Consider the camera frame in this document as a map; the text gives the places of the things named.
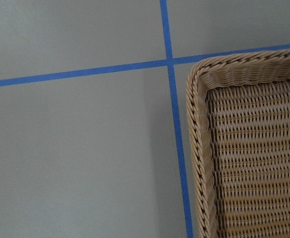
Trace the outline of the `brown wicker basket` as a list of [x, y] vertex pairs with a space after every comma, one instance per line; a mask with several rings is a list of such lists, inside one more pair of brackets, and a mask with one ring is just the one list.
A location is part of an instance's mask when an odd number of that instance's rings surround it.
[[290, 49], [204, 59], [186, 108], [201, 238], [290, 238]]

